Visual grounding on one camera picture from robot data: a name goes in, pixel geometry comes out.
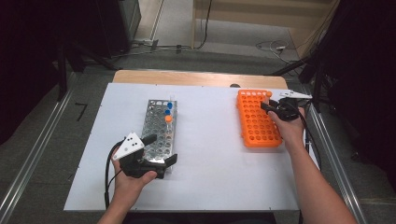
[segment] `test tube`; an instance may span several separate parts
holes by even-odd
[[[168,102],[168,104],[166,105],[168,107],[167,110],[170,111],[170,115],[173,116],[173,103],[172,102]]]
[[[174,94],[171,94],[169,97],[170,102],[172,103],[172,116],[174,116],[177,113],[177,105],[176,105],[176,97]]]
[[[166,122],[166,133],[170,134],[172,133],[172,116],[166,115],[165,116],[165,122]]]
[[[271,98],[271,96],[272,96],[272,92],[271,92],[271,91],[266,92],[266,93],[265,93],[265,96],[266,96],[266,98],[265,98],[264,102],[265,102],[266,104],[269,104],[269,103],[270,103],[270,98]]]

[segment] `human arm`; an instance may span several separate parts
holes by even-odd
[[[290,154],[304,223],[357,223],[305,150],[302,121],[286,122],[272,111],[268,115],[279,129]]]
[[[120,162],[113,160],[112,162],[115,174],[117,174],[120,171]],[[143,187],[155,179],[156,176],[157,173],[154,171],[147,172],[140,178],[133,178],[127,176],[124,172],[120,172],[116,176],[113,199],[98,224],[122,223],[128,211],[136,203]]]

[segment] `white tabletop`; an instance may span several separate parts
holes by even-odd
[[[243,145],[237,88],[110,83],[82,155],[65,211],[104,211],[109,150],[131,130],[142,133],[149,99],[177,100],[172,173],[142,191],[132,210],[298,210],[290,156],[284,145]],[[285,90],[273,92],[279,99]],[[110,163],[111,178],[114,175]],[[110,198],[113,184],[110,187]]]

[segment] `silver test tube rack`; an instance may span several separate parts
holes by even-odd
[[[167,104],[172,103],[172,132],[167,130],[165,110]],[[177,124],[177,101],[148,100],[142,138],[150,134],[157,134],[157,141],[145,147],[144,158],[152,162],[163,162],[174,154],[175,130]]]

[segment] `orange test tube rack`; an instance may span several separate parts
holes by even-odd
[[[246,147],[278,147],[282,138],[274,122],[261,109],[261,102],[269,103],[272,96],[266,90],[239,90],[236,107]]]

